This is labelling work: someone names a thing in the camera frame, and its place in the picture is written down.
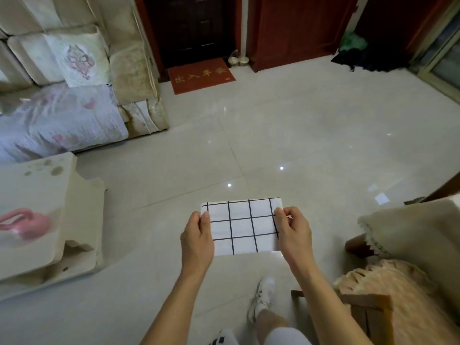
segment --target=grid pattern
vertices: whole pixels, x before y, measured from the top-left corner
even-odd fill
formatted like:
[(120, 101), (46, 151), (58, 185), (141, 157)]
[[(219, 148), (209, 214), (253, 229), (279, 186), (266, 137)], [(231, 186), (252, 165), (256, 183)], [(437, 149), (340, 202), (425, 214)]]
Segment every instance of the grid pattern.
[(215, 255), (257, 253), (278, 250), (274, 210), (282, 208), (281, 198), (206, 202)]

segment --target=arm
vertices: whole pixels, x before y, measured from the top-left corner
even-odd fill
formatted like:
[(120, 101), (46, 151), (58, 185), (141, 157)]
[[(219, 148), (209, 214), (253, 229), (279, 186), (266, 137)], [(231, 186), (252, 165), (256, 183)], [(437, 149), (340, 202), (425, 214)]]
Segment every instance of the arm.
[(308, 221), (296, 207), (277, 208), (275, 215), (281, 252), (304, 292), (321, 345), (372, 345), (316, 265)]
[(193, 305), (214, 257), (209, 212), (193, 212), (180, 237), (182, 270), (141, 345), (185, 345)]

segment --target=white coffee table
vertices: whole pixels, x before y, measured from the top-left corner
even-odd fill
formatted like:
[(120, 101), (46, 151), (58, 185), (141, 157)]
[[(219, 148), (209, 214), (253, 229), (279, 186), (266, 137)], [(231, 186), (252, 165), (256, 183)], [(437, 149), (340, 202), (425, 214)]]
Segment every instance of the white coffee table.
[(30, 208), (49, 215), (42, 237), (0, 231), (0, 300), (102, 268), (104, 182), (85, 180), (72, 153), (0, 167), (0, 215)]

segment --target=person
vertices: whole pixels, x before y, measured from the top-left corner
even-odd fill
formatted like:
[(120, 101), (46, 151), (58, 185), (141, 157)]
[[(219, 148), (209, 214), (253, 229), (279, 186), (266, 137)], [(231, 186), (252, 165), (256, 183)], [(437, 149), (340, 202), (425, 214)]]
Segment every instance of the person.
[[(305, 295), (321, 345), (372, 345), (320, 272), (313, 258), (311, 229), (296, 207), (277, 208), (275, 222), (279, 248)], [(181, 234), (182, 269), (171, 294), (156, 316), (141, 345), (185, 345), (193, 305), (214, 257), (211, 220), (194, 212)], [(275, 280), (260, 281), (248, 317), (256, 324), (261, 345), (307, 345), (308, 339), (290, 328), (286, 319), (270, 311)], [(233, 333), (222, 330), (212, 345), (237, 345)]]

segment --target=sofa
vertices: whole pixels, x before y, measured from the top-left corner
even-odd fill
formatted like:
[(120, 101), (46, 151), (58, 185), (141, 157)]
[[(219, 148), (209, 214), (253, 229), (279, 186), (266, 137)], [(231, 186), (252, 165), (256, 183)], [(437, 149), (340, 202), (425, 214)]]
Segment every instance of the sofa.
[(0, 165), (169, 128), (131, 4), (0, 3)]

